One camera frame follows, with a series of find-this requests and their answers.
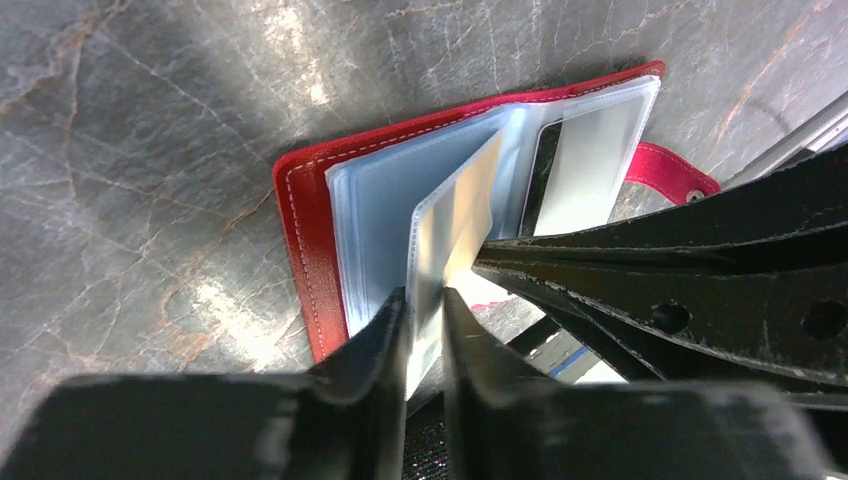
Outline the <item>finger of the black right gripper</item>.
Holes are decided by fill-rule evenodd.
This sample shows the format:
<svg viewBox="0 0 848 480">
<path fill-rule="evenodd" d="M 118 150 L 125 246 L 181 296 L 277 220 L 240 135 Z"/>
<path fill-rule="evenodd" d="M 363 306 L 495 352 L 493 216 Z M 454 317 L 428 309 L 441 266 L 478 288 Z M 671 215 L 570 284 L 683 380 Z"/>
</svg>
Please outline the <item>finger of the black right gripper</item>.
<svg viewBox="0 0 848 480">
<path fill-rule="evenodd" d="M 489 242 L 476 265 L 803 269 L 847 260 L 847 148 L 716 195 L 572 234 Z"/>
<path fill-rule="evenodd" d="M 723 275 L 569 261 L 481 259 L 475 270 L 534 303 L 614 366 L 662 379 L 847 387 L 845 264 Z"/>
</svg>

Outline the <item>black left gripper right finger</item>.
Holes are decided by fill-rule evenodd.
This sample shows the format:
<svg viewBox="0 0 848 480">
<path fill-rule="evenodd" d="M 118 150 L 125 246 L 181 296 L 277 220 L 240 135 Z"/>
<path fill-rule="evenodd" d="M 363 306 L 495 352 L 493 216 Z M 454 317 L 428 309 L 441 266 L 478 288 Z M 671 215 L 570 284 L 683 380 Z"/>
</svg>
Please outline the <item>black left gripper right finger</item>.
<svg viewBox="0 0 848 480">
<path fill-rule="evenodd" d="M 822 479 L 808 419 L 762 384 L 563 384 L 443 292 L 445 425 L 454 479 Z"/>
</svg>

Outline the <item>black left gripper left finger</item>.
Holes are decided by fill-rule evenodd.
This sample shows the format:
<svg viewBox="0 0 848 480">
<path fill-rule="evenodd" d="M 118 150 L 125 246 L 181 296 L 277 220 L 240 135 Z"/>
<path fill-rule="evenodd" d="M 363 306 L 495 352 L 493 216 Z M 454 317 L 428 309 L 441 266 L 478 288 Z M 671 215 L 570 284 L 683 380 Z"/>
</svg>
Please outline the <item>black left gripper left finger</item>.
<svg viewBox="0 0 848 480">
<path fill-rule="evenodd" d="M 302 373 L 80 375 L 35 409 L 5 479 L 397 479 L 403 289 Z"/>
</svg>

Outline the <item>gold magnetic stripe card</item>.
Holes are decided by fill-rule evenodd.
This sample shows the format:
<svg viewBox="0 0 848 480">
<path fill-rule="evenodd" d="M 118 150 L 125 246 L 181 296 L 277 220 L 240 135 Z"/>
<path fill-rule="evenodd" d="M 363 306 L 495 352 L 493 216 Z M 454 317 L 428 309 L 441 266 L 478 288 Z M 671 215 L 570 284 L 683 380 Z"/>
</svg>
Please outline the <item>gold magnetic stripe card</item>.
<svg viewBox="0 0 848 480">
<path fill-rule="evenodd" d="M 502 135 L 491 137 L 421 204 L 417 227 L 416 282 L 410 295 L 416 324 L 429 327 L 452 287 L 472 306 L 503 296 L 471 271 L 492 225 L 490 206 Z"/>
</svg>

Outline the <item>red leather card holder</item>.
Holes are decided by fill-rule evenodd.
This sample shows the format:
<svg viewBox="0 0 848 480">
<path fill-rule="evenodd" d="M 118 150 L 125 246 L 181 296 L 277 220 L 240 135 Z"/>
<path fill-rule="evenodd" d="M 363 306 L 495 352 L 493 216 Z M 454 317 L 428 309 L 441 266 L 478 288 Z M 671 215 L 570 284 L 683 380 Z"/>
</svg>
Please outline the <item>red leather card holder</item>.
<svg viewBox="0 0 848 480">
<path fill-rule="evenodd" d="M 406 390 L 441 353 L 436 323 L 416 324 L 421 204 L 491 137 L 502 135 L 487 240 L 519 233 L 540 130 L 563 121 L 533 236 L 605 224 L 623 184 L 645 185 L 676 205 L 719 184 L 676 153 L 642 141 L 665 72 L 650 62 L 547 90 L 501 94 L 284 154 L 273 181 L 308 338 L 322 361 L 363 330 L 405 287 L 412 340 Z"/>
</svg>

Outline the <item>black VIP card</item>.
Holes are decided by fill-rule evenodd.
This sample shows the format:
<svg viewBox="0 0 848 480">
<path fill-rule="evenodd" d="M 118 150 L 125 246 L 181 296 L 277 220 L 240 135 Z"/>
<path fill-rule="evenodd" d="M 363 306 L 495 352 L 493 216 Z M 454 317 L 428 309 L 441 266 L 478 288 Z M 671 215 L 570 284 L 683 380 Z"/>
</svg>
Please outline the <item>black VIP card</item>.
<svg viewBox="0 0 848 480">
<path fill-rule="evenodd" d="M 559 120 L 544 125 L 539 132 L 519 231 L 522 237 L 534 235 L 551 168 L 556 160 L 562 124 L 563 121 Z"/>
</svg>

